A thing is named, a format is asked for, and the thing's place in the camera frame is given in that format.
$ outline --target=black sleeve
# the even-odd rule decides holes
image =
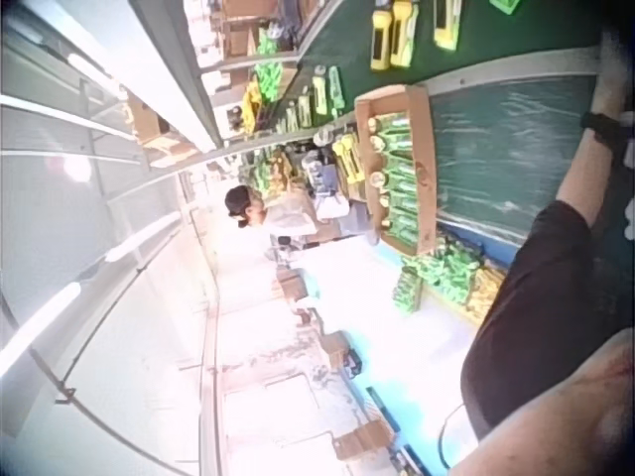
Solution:
[[[592,309],[584,219],[555,201],[534,221],[461,372],[478,438],[568,377],[618,329]]]

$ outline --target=person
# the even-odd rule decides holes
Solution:
[[[481,441],[452,475],[635,474],[632,301],[598,313],[591,277],[613,162],[593,124],[619,119],[631,82],[605,34],[595,115],[465,358],[461,392]]]
[[[258,191],[239,185],[225,196],[229,216],[238,226],[265,228],[274,236],[309,236],[318,233],[310,200],[301,191],[289,191],[265,206]]]

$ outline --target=fluorescent light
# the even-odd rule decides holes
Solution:
[[[81,293],[79,283],[70,283],[53,296],[18,329],[0,351],[0,377],[18,360],[25,350]]]
[[[115,246],[106,254],[106,261],[108,263],[114,263],[126,256],[131,251],[134,251],[144,242],[155,236],[164,228],[167,228],[172,223],[181,218],[181,214],[178,211],[174,211],[163,218],[158,219],[154,223],[149,224],[145,228],[139,230],[137,233],[126,239],[123,243]]]
[[[80,55],[71,53],[70,55],[68,55],[67,60],[68,64],[77,69],[83,75],[95,81],[106,91],[110,92],[110,94],[112,94],[113,96],[121,100],[124,100],[128,97],[126,91],[121,89],[117,81],[115,81],[111,77],[106,76],[103,72],[93,66],[86,59],[82,58]]]
[[[86,183],[92,176],[92,167],[87,157],[75,156],[63,158],[63,171],[73,180]]]

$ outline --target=white shirt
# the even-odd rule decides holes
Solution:
[[[307,236],[318,232],[302,192],[288,192],[267,206],[262,226],[274,236]]]

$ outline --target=black cap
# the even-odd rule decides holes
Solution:
[[[235,186],[225,196],[225,206],[229,210],[229,216],[243,218],[240,220],[241,227],[247,225],[246,210],[250,204],[249,187],[246,185]]]

